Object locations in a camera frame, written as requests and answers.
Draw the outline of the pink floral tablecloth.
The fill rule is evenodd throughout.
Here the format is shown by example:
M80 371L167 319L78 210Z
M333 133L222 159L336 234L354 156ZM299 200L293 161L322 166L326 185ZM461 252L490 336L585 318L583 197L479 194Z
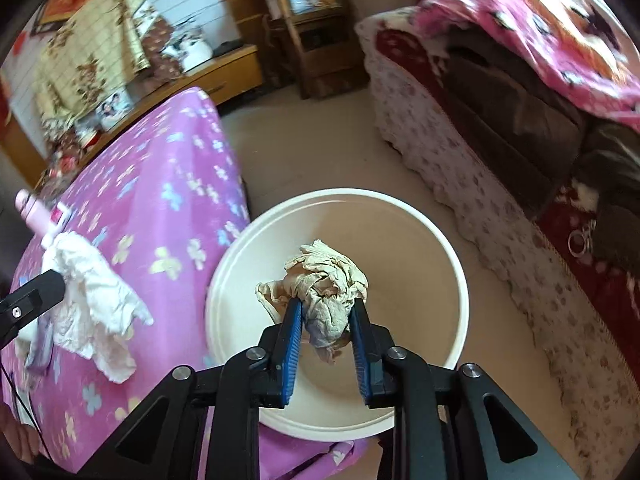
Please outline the pink floral tablecloth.
M137 368L122 384L92 361L55 349L29 377L24 344L1 353L2 396L23 393L52 460L78 471L137 404L176 366L213 365L205 337L208 285L248 226L241 171L216 106L184 90L123 133L62 194L68 229L99 249L148 307L153 323L126 335Z

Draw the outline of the wooden chair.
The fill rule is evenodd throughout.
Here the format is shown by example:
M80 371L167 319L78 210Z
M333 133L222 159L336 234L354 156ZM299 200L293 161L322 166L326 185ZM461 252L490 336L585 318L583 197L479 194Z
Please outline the wooden chair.
M324 99L365 86L369 76L350 0L265 0L303 99Z

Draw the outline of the wooden TV cabinet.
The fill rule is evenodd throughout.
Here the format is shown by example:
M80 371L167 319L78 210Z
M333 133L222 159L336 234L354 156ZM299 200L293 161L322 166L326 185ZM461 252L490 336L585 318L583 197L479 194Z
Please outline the wooden TV cabinet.
M257 53L258 49L254 44L246 44L195 67L186 76L148 94L137 102L128 116L99 137L93 148L81 157L79 167L87 166L135 122L183 90L198 87L219 105L258 89L264 83L264 78ZM11 118L1 131L1 154L12 162L29 186L33 188L37 185L46 169L46 163L15 118Z

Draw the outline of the white bottle red label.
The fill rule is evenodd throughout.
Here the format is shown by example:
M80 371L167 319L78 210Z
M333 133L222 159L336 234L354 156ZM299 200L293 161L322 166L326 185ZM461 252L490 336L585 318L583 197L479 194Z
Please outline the white bottle red label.
M55 237L62 233L72 218L72 211L62 202L57 202L50 212L50 220L41 240L41 247L47 249Z

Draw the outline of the yellow floral cloth cover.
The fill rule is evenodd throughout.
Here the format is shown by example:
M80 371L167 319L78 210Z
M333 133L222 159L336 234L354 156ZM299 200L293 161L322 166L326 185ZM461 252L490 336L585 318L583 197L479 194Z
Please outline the yellow floral cloth cover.
M148 70L160 84L179 78L165 52L175 29L150 0L89 0L48 41L35 64L40 122L54 138L115 90Z

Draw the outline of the beige tissue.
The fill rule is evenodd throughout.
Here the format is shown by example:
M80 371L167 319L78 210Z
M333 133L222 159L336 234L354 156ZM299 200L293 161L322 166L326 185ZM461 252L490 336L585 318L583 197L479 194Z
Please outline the beige tissue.
M300 246L284 270L279 281L256 285L257 300L276 323L283 320L288 303L299 300L309 344L321 361L332 364L349 344L352 307L367 300L366 274L322 240Z

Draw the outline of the white plastic trash bucket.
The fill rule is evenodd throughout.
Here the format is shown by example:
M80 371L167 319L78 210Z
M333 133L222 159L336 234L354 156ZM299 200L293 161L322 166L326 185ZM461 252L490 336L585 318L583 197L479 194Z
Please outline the white plastic trash bucket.
M366 274L370 321L386 327L395 344L427 363L457 365L470 302L454 248L420 211L359 188L290 198L259 216L231 244L206 299L206 338L215 363L258 344L273 320L259 303L256 286L283 278L285 263L314 240L351 258ZM283 410L264 408L259 420L290 437L337 442L382 434L393 427L394 413L364 405L352 349L328 364L303 342L290 404Z

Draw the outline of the white kettle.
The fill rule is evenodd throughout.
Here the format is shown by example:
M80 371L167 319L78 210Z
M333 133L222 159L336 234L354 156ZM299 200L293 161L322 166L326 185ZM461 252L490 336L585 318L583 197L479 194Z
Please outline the white kettle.
M200 26L176 29L163 54L177 61L184 72L209 61L213 57L213 49L206 41Z

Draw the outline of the framed couple photo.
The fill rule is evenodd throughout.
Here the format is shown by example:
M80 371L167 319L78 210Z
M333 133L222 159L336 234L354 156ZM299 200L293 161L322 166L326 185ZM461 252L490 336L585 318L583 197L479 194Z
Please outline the framed couple photo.
M113 129L134 108L128 92L119 89L106 98L97 108L96 117L103 130Z

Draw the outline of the white tissue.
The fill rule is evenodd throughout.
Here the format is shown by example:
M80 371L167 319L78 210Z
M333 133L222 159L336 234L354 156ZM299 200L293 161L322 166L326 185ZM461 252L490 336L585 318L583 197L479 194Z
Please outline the white tissue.
M64 299L51 310L53 343L94 363L115 384L137 370L127 334L154 318L144 301L114 272L99 248L75 232L47 235L41 269L62 276Z

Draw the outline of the floral covered sofa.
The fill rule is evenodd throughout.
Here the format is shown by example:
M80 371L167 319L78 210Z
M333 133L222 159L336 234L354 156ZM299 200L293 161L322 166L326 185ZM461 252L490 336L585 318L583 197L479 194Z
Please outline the floral covered sofa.
M402 67L422 55L410 9L376 14L356 32L371 77L375 125L451 208L484 266L507 282L544 350L585 479L615 479L639 444L639 385L603 318L560 254L465 142L431 92Z

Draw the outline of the pink water bottle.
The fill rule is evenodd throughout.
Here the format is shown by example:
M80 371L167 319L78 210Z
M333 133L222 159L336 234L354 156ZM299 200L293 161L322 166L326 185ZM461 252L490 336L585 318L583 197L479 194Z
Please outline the pink water bottle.
M55 229L51 220L51 211L34 193L22 188L15 195L15 208L26 226L39 237Z

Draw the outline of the pink cartoon blanket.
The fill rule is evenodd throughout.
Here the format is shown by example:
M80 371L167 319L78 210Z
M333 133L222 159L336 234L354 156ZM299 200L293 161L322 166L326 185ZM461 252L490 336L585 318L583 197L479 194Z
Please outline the pink cartoon blanket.
M424 37L475 25L581 110L639 127L639 50L604 0L422 0Z

